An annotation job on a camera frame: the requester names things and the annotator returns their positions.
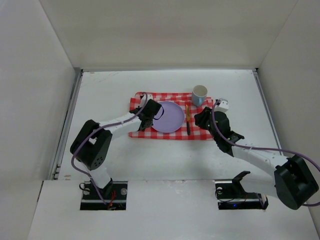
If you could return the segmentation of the purple plastic plate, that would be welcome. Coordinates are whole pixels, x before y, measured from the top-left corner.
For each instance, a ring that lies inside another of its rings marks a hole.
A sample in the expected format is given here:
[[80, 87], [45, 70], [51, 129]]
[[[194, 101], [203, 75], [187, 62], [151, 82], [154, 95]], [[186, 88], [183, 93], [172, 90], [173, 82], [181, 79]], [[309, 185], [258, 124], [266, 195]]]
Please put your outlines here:
[[159, 120], [153, 120], [152, 128], [160, 133], [173, 133], [181, 128], [185, 122], [184, 110], [175, 102], [161, 101], [164, 115]]

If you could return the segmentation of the gold knife black handle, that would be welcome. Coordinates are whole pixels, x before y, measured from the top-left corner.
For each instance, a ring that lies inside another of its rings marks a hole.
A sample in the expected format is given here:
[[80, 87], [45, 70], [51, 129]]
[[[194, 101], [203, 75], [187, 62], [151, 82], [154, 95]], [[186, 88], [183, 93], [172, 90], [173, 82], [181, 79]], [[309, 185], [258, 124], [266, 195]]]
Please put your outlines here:
[[190, 108], [188, 105], [185, 106], [185, 111], [186, 111], [186, 129], [187, 129], [187, 135], [191, 135], [191, 128], [190, 128]]

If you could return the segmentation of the red white checkered cloth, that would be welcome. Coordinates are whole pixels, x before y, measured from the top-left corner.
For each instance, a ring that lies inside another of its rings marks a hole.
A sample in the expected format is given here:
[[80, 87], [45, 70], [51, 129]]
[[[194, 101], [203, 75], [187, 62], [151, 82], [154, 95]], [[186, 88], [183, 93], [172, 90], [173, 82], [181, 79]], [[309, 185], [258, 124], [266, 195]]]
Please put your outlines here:
[[[174, 102], [178, 104], [184, 111], [185, 120], [180, 129], [171, 133], [162, 133], [152, 128], [147, 128], [145, 131], [135, 131], [128, 134], [131, 138], [142, 139], [156, 139], [156, 140], [211, 140], [211, 134], [204, 129], [196, 126], [195, 115], [204, 110], [205, 107], [212, 108], [214, 100], [211, 97], [207, 97], [201, 106], [195, 106], [192, 104], [192, 94], [188, 92], [178, 93], [165, 93], [165, 92], [151, 92], [153, 94], [153, 100], [160, 103], [163, 101]], [[187, 118], [186, 118], [186, 105], [189, 106], [190, 111], [190, 135], [187, 134]]]

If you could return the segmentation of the blue white mug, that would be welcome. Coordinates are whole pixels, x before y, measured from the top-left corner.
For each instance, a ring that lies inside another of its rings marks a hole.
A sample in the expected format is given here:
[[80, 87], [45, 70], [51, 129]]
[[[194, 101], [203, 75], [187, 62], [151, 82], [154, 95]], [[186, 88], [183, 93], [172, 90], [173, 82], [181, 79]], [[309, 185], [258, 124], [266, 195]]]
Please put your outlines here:
[[208, 90], [203, 85], [196, 85], [192, 90], [191, 102], [200, 107], [206, 100]]

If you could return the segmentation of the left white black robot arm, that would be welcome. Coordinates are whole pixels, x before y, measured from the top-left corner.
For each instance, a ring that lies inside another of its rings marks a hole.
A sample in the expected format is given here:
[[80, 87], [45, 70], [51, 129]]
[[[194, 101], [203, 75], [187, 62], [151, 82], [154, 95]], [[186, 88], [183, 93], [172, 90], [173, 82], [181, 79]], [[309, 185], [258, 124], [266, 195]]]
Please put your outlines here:
[[70, 147], [71, 166], [89, 177], [102, 200], [110, 194], [113, 186], [104, 165], [111, 141], [150, 128], [161, 108], [160, 103], [145, 98], [139, 107], [105, 125], [90, 119], [82, 126]]

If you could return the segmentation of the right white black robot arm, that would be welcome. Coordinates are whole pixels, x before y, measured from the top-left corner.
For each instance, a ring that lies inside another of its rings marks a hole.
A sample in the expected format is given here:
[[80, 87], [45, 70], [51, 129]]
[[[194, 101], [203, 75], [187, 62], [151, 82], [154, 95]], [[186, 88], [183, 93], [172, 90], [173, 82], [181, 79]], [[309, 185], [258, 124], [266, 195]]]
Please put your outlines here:
[[231, 130], [227, 115], [209, 107], [196, 114], [195, 125], [209, 131], [217, 147], [225, 154], [244, 160], [269, 175], [269, 178], [245, 178], [243, 171], [233, 178], [236, 188], [278, 198], [286, 207], [297, 210], [319, 190], [319, 185], [306, 164], [307, 157], [291, 152], [279, 155], [277, 148], [257, 147]]

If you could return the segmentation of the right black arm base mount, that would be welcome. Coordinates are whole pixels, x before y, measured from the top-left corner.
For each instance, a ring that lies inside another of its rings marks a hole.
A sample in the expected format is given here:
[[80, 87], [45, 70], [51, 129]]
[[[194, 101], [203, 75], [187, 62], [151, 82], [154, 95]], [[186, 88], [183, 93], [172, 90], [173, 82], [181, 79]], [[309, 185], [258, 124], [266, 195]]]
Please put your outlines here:
[[219, 210], [263, 210], [269, 206], [268, 197], [256, 192], [246, 192], [241, 185], [250, 171], [242, 171], [232, 179], [215, 180], [215, 197]]

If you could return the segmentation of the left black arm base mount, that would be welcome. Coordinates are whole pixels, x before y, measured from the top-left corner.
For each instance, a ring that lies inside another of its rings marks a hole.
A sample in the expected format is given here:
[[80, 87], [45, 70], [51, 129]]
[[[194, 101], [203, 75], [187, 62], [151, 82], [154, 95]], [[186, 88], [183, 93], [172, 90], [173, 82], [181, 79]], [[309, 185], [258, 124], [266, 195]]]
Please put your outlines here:
[[127, 207], [127, 181], [114, 181], [106, 194], [101, 193], [104, 202], [99, 197], [95, 187], [90, 181], [79, 184], [82, 191], [81, 211], [125, 211]]

